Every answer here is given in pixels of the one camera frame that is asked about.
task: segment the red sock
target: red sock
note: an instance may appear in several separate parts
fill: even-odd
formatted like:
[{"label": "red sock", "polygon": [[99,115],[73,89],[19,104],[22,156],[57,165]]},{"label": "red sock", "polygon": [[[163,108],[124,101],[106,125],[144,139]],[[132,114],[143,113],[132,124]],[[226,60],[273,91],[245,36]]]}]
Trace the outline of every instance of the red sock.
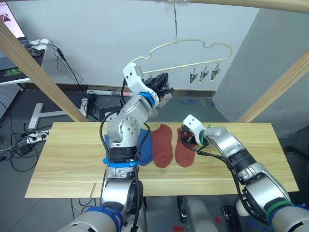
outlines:
[{"label": "red sock", "polygon": [[172,130],[164,124],[151,132],[153,160],[159,168],[166,168],[173,159]]},{"label": "red sock", "polygon": [[[178,134],[178,140],[175,150],[175,159],[180,166],[186,168],[191,166],[191,164],[193,163],[195,151],[186,148],[182,144],[180,129],[177,129],[177,134]],[[187,145],[190,147],[195,147],[193,144],[187,144]]]}]

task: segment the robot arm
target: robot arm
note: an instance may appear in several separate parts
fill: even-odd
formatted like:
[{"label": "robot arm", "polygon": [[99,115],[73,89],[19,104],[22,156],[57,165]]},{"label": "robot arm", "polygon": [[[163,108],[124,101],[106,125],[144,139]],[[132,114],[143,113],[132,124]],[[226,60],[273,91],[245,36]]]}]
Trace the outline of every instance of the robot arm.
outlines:
[{"label": "robot arm", "polygon": [[[110,149],[106,151],[107,164],[103,178],[100,206],[90,208],[60,232],[124,232],[137,231],[128,224],[122,227],[130,215],[138,214],[142,206],[143,186],[138,181],[136,156],[141,126],[155,108],[163,106],[170,98],[168,74],[142,81],[142,72],[135,63],[124,68],[126,83],[135,94],[107,126]],[[139,224],[139,232],[146,231]]]},{"label": "robot arm", "polygon": [[243,193],[251,213],[266,218],[275,232],[307,231],[309,211],[294,206],[286,189],[225,127],[205,128],[192,115],[188,115],[183,124],[194,134],[198,145],[214,145],[221,156],[228,159],[228,168],[236,171],[239,182],[244,185]]}]

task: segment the green strap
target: green strap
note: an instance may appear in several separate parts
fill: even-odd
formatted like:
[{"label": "green strap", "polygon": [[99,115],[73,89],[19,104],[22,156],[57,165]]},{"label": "green strap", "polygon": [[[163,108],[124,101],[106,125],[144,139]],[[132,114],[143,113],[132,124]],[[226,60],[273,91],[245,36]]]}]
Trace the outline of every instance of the green strap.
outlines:
[{"label": "green strap", "polygon": [[199,139],[199,140],[201,141],[201,144],[202,144],[203,146],[205,146],[204,143],[203,143],[203,141],[204,141],[204,134],[205,134],[205,130],[204,130],[203,133],[202,133],[202,137]]},{"label": "green strap", "polygon": [[285,204],[293,205],[289,201],[280,201],[280,202],[274,203],[270,208],[268,208],[268,210],[266,211],[266,219],[267,219],[267,221],[268,221],[269,215],[274,211],[274,209],[278,208],[281,205],[285,205]]},{"label": "green strap", "polygon": [[199,140],[201,141],[201,144],[202,144],[203,146],[205,146],[204,143],[203,143],[203,141],[204,141],[204,135],[205,135],[205,130],[204,130],[203,133],[202,133],[202,137],[199,139]]}]

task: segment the white wall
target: white wall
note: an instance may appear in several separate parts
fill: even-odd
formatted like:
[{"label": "white wall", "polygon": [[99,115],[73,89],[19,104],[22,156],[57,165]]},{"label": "white wall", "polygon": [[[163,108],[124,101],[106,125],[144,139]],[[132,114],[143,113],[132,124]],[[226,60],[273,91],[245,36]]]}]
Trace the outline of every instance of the white wall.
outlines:
[{"label": "white wall", "polygon": [[[167,3],[39,0],[10,2],[9,6],[27,38],[53,40],[84,77],[83,84],[120,86],[128,62],[148,55],[149,50],[174,40],[175,35],[173,5]],[[195,80],[190,86],[190,68],[169,73],[170,85],[176,89],[217,90],[258,9],[196,3],[177,5],[176,9],[179,39],[226,43],[233,48],[233,56],[221,64],[221,72],[213,82],[209,75],[202,84]],[[201,44],[192,42],[173,45],[140,64],[143,71],[148,71],[228,54],[226,49],[201,48]],[[197,68],[198,77],[203,68]],[[55,82],[72,83],[56,71],[54,62],[45,69]]]},{"label": "white wall", "polygon": [[[259,11],[213,98],[228,120],[239,119],[305,52],[308,21],[308,14]],[[278,138],[308,126],[309,73],[253,122],[271,122]]]}]

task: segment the blue cloth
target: blue cloth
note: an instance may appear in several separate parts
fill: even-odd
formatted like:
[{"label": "blue cloth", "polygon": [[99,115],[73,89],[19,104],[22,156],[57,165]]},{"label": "blue cloth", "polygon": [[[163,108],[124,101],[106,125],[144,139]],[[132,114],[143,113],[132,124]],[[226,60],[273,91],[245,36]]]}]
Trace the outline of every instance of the blue cloth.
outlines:
[{"label": "blue cloth", "polygon": [[[137,148],[140,146],[141,141],[143,140],[143,137],[146,135],[147,130],[141,129],[140,130],[140,135],[137,140]],[[105,143],[108,144],[110,143],[110,138],[108,135],[104,135],[104,140]],[[151,132],[149,132],[143,146],[140,149],[140,156],[138,157],[138,163],[141,166],[145,166],[148,163],[150,163],[153,160],[153,143],[151,140]]]}]

